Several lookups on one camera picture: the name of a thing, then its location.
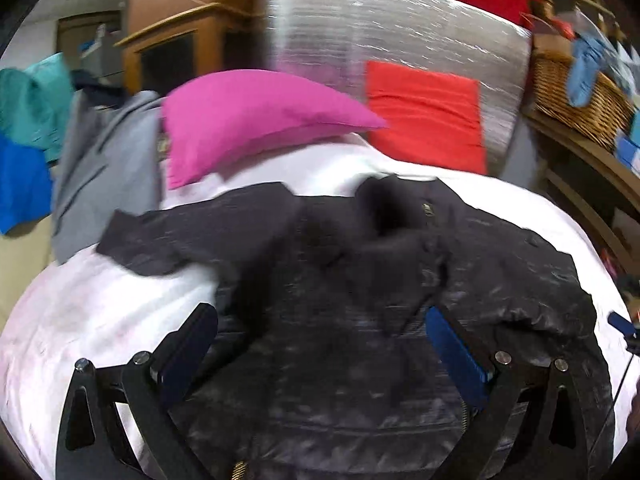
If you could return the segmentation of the black puffer jacket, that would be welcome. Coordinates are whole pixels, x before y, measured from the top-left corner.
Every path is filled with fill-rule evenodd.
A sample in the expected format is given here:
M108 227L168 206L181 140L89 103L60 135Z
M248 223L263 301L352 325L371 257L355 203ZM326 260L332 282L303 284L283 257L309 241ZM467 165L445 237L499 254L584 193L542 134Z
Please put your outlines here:
M219 334L171 415L218 479L237 463L251 479L428 478L462 434L431 306L515 361L566 359L587 477L612 460L610 374L572 257L440 181L370 178L347 197L266 183L116 212L98 252L140 275L215 270Z

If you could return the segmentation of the light pink bed blanket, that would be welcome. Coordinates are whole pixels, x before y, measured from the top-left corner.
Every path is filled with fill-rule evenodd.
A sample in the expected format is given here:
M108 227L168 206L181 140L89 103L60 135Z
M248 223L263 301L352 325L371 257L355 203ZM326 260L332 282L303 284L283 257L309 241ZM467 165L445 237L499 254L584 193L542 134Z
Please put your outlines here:
M465 203L548 240L575 263L597 312L596 335L616 395L614 445L627 440L639 361L608 325L625 305L588 236L550 200L491 177L398 162L349 134L336 140L250 156L224 174L165 194L164 208L209 200L234 188L277 181L295 194L349 196L365 177L438 179ZM166 278L142 278L87 248L47 266L15 304L1 334L1 418L40 477L54 475L58 425L75 362L119 365L152 350L194 307L213 295L216 275L189 266Z

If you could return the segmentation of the beige sofa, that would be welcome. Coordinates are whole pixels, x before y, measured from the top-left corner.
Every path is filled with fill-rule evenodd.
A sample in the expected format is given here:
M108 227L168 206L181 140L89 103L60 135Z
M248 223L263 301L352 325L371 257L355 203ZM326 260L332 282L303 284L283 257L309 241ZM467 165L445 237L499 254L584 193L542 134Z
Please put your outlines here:
M0 240L0 325L32 280L54 260L52 221L47 216L19 224Z

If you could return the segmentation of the blue garment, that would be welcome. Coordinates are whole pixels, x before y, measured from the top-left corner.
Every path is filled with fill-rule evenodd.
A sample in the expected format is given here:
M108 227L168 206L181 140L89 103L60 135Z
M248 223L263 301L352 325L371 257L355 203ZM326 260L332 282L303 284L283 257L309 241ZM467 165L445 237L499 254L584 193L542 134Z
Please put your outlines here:
M53 183L42 151L1 135L1 234L51 213Z

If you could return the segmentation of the grey garment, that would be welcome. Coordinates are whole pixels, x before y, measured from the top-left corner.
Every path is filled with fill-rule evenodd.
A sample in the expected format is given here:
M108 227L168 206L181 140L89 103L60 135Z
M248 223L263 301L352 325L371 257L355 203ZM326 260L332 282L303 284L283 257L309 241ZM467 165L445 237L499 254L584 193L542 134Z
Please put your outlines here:
M144 214L160 206L162 99L141 91L119 108L99 108L75 93L55 169L52 250L64 263L96 244L116 210Z

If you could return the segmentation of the blue white box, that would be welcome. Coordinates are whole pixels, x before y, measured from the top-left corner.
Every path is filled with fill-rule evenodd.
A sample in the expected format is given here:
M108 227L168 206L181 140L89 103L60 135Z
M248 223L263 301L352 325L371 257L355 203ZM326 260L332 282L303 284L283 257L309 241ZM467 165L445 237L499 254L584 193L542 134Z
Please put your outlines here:
M640 148L623 133L616 136L615 157L633 174L640 177Z

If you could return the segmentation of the wicker basket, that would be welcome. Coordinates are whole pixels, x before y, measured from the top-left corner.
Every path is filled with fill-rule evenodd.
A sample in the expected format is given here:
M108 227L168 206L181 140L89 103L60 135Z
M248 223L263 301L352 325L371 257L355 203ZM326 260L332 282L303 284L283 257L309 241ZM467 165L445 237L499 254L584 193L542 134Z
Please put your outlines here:
M578 74L572 57L558 51L534 51L533 95L536 110L609 152L634 118L631 100L610 78L600 70Z

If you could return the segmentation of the red-orange pillow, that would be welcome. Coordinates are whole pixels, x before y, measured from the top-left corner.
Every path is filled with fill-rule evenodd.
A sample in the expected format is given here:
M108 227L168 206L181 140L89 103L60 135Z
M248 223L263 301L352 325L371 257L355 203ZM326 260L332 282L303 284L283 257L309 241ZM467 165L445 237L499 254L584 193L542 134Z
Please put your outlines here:
M366 65L367 101L387 127L368 142L401 162L486 174L480 83L390 62Z

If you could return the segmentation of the teal garment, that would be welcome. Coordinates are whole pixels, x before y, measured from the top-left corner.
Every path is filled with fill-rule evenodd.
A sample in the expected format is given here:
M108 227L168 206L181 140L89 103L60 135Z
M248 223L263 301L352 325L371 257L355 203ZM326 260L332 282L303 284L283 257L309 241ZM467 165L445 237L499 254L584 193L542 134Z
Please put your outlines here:
M12 142L43 152L47 162L62 154L75 88L62 53L26 70L1 70L1 132Z

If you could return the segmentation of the magenta pillow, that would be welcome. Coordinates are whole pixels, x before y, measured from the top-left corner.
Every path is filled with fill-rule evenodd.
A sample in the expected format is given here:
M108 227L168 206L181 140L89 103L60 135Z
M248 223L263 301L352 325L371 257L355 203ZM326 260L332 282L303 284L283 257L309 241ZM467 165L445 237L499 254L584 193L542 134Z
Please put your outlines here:
M324 84L273 70L190 80L162 104L171 190L264 151L386 127L370 108Z

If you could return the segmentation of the light blue cloth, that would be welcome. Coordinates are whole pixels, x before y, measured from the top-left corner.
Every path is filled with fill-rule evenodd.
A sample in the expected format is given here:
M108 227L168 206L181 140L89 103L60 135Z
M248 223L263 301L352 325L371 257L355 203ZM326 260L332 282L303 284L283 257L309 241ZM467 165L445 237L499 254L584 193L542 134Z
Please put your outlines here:
M586 107L606 63L606 47L597 37L579 36L572 43L572 55L565 85L567 101L572 107Z

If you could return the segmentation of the wooden cabinet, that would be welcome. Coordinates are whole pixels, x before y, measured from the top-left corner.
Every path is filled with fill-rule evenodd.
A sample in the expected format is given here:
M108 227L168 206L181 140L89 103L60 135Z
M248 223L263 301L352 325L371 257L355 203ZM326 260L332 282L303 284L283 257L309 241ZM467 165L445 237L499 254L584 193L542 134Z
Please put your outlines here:
M188 47L178 61L160 61L168 74L186 66L201 76L224 66L224 40L229 32L247 32L254 18L254 0L128 0L128 35L122 48L124 86L131 93L146 87L144 62L167 47Z

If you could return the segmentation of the silver foil insulation sheet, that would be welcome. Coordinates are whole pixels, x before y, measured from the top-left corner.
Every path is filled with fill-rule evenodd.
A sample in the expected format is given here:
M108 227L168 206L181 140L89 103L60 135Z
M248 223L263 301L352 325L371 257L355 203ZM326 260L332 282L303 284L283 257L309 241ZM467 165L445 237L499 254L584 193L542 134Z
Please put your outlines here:
M363 100L369 60L480 84L490 174L506 164L530 55L530 33L456 0L256 0L262 67Z

